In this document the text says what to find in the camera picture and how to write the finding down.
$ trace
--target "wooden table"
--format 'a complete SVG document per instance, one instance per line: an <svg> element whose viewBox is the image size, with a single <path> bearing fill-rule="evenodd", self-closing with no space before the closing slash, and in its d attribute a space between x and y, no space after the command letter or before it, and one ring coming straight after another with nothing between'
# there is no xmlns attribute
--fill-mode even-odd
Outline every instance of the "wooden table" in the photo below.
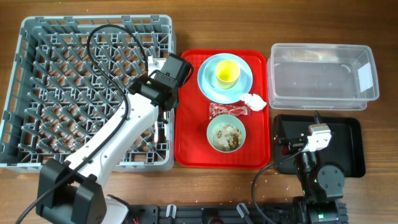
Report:
<svg viewBox="0 0 398 224"><path fill-rule="evenodd" d="M394 1L38 1L0 3L0 105L4 104L17 36L27 16L168 14L177 53L188 49L254 49L270 56L274 43L363 44L372 48L380 98L364 111L325 111L357 118L367 172L347 178L342 199L350 223L398 223L398 7ZM313 111L271 110L313 114ZM256 170L189 169L162 173L113 173L104 192L133 204L236 205L251 201ZM0 222L13 223L36 198L37 174L0 170ZM301 194L295 176L266 172L258 200L286 202ZM31 212L25 223L46 223Z"/></svg>

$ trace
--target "white napkin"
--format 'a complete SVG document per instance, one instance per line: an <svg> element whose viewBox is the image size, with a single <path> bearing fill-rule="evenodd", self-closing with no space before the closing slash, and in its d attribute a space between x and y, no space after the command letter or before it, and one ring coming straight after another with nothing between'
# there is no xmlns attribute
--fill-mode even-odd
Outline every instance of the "white napkin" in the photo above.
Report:
<svg viewBox="0 0 398 224"><path fill-rule="evenodd" d="M243 93L239 98L254 111L260 111L267 106L267 103L257 94Z"/></svg>

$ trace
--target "red candy wrapper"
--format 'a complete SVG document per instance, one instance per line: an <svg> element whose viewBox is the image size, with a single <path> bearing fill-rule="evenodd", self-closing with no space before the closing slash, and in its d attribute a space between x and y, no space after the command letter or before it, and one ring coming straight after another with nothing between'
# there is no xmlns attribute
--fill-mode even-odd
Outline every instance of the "red candy wrapper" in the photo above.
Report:
<svg viewBox="0 0 398 224"><path fill-rule="evenodd" d="M213 119L218 115L229 114L232 116L250 115L250 108L247 106L222 105L219 103L210 103L209 119Z"/></svg>

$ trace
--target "light green bowl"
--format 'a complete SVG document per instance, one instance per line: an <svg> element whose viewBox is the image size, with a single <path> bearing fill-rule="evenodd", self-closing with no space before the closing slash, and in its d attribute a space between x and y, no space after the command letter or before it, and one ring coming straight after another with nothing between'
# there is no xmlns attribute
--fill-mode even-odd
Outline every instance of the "light green bowl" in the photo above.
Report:
<svg viewBox="0 0 398 224"><path fill-rule="evenodd" d="M209 126L207 126L207 132L206 132L207 141L209 141L210 145L214 149L216 149L216 147L214 147L214 145L213 145L213 130L215 127L217 127L217 125L219 125L221 123L231 124L231 125L237 127L241 131L241 133L242 133L241 143L238 145L238 147L235 150L229 151L229 152L237 151L243 145L244 140L246 139L246 129L244 128L242 121L240 121L238 118L236 118L232 115L228 115L228 114L219 115L210 121Z"/></svg>

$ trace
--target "dish rack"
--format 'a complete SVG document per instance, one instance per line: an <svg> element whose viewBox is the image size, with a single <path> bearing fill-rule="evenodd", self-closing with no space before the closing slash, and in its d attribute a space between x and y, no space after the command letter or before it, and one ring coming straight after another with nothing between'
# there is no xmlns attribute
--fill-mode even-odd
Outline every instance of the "dish rack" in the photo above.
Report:
<svg viewBox="0 0 398 224"><path fill-rule="evenodd" d="M50 158L60 162L81 148L122 102L87 56L88 34L103 24L131 31L146 55L175 52L172 20L165 15L28 17L22 22L0 126L0 167L38 172ZM100 67L127 93L144 71L137 43L107 27L92 38ZM174 164L174 111L168 124L147 129L115 171L163 171Z"/></svg>

